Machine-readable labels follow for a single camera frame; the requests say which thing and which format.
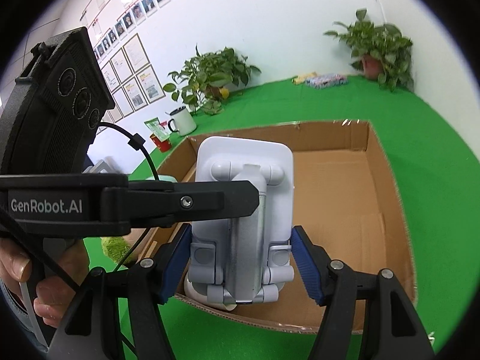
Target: screw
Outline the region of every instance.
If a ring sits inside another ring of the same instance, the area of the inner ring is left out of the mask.
[[[143,259],[140,261],[140,266],[142,268],[150,268],[153,265],[153,260],[152,259]]]
[[[90,271],[90,274],[91,274],[92,276],[100,276],[100,275],[102,274],[102,272],[103,272],[103,269],[98,266],[98,267],[92,269],[92,270]]]
[[[183,208],[189,209],[194,205],[194,200],[190,196],[184,196],[180,199],[180,205]]]
[[[391,278],[393,278],[393,272],[390,271],[390,269],[382,269],[382,276],[385,279],[391,279]]]
[[[336,271],[339,271],[340,269],[343,269],[343,263],[339,259],[334,259],[330,263],[330,266],[335,269]]]

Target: red cup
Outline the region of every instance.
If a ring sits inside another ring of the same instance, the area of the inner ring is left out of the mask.
[[[167,139],[167,140],[164,140],[163,142],[160,141],[160,139],[158,139],[154,134],[152,134],[150,136],[150,139],[153,141],[153,143],[155,144],[156,147],[158,147],[158,149],[164,153],[164,152],[168,152],[171,148],[172,148],[172,144],[170,143],[170,140]]]

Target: human hand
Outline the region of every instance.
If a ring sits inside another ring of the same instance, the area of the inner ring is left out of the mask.
[[[80,285],[90,264],[83,240],[69,247],[57,263]],[[28,254],[13,240],[0,238],[0,278],[22,302],[20,283],[26,282],[31,272],[32,262]],[[45,324],[58,327],[74,295],[75,292],[58,276],[48,277],[37,284],[35,313]]]

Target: cardboard box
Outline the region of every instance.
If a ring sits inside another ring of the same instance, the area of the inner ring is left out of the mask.
[[[287,145],[294,157],[293,225],[301,225],[330,258],[356,271],[377,274],[393,270],[412,302],[416,277],[409,233],[385,152],[368,122],[296,122],[269,127],[222,131],[185,139],[160,166],[159,173],[177,180],[195,180],[198,147],[209,136],[267,140]],[[142,257],[172,239],[179,225],[156,231]],[[295,279],[286,283],[274,303],[237,306],[223,312],[185,296],[177,298],[230,320],[272,330],[316,333],[324,307],[310,299],[294,263]],[[365,302],[357,301],[354,333],[363,327]]]

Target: white mug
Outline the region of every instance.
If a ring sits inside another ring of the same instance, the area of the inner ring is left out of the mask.
[[[184,105],[173,110],[169,115],[172,117],[168,123],[171,132],[178,132],[179,135],[184,136],[197,128],[194,118],[191,117],[190,112]]]

